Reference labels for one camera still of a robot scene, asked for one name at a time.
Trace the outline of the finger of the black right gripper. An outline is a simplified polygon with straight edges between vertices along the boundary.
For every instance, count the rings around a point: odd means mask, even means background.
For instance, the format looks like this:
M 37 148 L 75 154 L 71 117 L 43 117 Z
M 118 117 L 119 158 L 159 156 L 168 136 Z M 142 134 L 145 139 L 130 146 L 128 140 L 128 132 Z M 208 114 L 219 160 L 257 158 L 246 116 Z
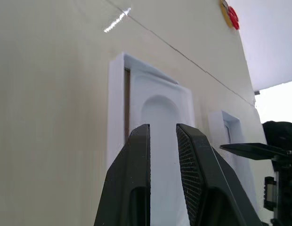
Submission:
M 262 143 L 235 143 L 221 145 L 222 150 L 252 160 L 290 159 L 292 151 Z

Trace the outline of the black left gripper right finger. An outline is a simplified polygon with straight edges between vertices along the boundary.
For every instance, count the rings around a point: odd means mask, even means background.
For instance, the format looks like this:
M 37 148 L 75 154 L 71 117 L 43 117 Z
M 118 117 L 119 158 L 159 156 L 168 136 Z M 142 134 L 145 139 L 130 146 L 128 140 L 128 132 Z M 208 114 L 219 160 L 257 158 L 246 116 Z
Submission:
M 176 125 L 190 226 L 262 226 L 235 171 L 197 128 Z

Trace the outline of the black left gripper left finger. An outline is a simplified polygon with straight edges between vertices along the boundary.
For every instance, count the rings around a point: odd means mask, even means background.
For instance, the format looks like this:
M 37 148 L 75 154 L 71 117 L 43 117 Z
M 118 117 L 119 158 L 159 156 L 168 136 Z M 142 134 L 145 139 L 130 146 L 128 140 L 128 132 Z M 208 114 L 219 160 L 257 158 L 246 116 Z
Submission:
M 150 125 L 133 129 L 109 167 L 94 226 L 150 226 Z

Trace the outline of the white phone box lid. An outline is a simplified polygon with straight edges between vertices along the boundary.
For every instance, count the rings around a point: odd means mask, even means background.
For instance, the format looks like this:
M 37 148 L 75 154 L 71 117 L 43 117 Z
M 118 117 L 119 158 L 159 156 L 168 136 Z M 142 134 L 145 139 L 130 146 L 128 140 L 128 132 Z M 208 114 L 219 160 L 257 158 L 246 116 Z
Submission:
M 256 192 L 249 159 L 222 150 L 221 145 L 245 143 L 241 122 L 238 118 L 219 110 L 208 114 L 211 144 L 233 168 L 254 209 L 258 211 Z

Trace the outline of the white phone box base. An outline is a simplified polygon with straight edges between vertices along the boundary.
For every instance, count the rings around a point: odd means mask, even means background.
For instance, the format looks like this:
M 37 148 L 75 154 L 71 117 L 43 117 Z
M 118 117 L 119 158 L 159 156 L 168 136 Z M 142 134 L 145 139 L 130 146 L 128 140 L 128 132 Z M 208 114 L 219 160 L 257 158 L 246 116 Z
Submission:
M 195 125 L 192 93 L 176 80 L 121 53 L 109 64 L 106 166 L 142 124 L 150 126 L 150 226 L 189 226 L 176 125 Z

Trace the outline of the red and yellow round button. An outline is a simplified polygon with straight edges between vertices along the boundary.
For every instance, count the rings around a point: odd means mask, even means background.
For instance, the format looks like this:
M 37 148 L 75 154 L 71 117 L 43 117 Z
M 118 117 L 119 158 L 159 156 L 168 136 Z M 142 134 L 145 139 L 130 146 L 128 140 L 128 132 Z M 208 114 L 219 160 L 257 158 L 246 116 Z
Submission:
M 240 29 L 240 25 L 235 10 L 228 4 L 226 0 L 219 0 L 219 6 L 228 27 L 238 31 Z

